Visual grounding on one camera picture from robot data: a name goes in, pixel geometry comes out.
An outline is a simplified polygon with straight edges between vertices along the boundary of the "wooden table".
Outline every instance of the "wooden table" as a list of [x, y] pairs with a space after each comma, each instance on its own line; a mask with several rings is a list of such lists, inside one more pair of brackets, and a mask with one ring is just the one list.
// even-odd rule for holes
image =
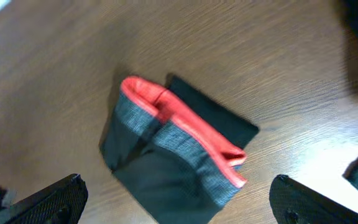
[[341, 176], [358, 156], [358, 40], [331, 1], [121, 4], [15, 0], [0, 12], [0, 184], [20, 200], [71, 173], [81, 223], [153, 223], [98, 150], [119, 82], [175, 72], [261, 128], [249, 183], [211, 223], [275, 223], [288, 174], [358, 210]]

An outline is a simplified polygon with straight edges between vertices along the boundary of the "brown wooden tabletop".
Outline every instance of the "brown wooden tabletop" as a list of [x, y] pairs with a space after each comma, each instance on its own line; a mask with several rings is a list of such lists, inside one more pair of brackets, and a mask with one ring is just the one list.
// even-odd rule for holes
[[98, 144], [127, 74], [164, 84], [175, 72], [261, 128], [240, 170], [249, 182], [211, 223], [275, 223], [277, 174], [358, 211], [342, 178], [358, 156], [358, 40], [335, 2], [263, 2], [11, 2], [0, 12], [0, 184], [20, 200], [79, 173], [81, 223], [153, 223]]

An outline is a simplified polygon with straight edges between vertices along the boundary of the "wooden surface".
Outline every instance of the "wooden surface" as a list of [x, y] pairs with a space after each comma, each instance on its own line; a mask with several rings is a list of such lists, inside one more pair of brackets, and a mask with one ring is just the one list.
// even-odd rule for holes
[[79, 173], [81, 223], [153, 223], [98, 144], [128, 73], [164, 84], [175, 72], [261, 128], [249, 183], [211, 223], [275, 223], [277, 174], [358, 210], [341, 177], [358, 156], [358, 40], [335, 3], [169, 2], [16, 0], [0, 12], [0, 184], [19, 200]]

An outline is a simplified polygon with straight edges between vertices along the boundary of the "wood grain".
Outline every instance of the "wood grain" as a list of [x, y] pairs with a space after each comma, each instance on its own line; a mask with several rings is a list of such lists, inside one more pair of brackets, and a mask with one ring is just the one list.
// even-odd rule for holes
[[261, 127], [241, 169], [249, 183], [211, 223], [275, 223], [277, 174], [358, 211], [342, 178], [358, 156], [358, 40], [331, 1], [11, 2], [0, 12], [0, 184], [20, 200], [79, 173], [81, 223], [154, 223], [98, 150], [129, 72], [161, 84], [179, 74]]

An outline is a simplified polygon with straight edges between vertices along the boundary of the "wooden floor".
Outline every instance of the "wooden floor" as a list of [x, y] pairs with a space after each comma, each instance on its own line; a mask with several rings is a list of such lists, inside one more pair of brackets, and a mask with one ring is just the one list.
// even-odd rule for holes
[[277, 174], [358, 211], [358, 40], [335, 2], [121, 4], [13, 0], [0, 12], [0, 184], [20, 200], [71, 173], [81, 223], [154, 223], [98, 150], [128, 73], [175, 72], [261, 128], [246, 186], [211, 223], [275, 223]]

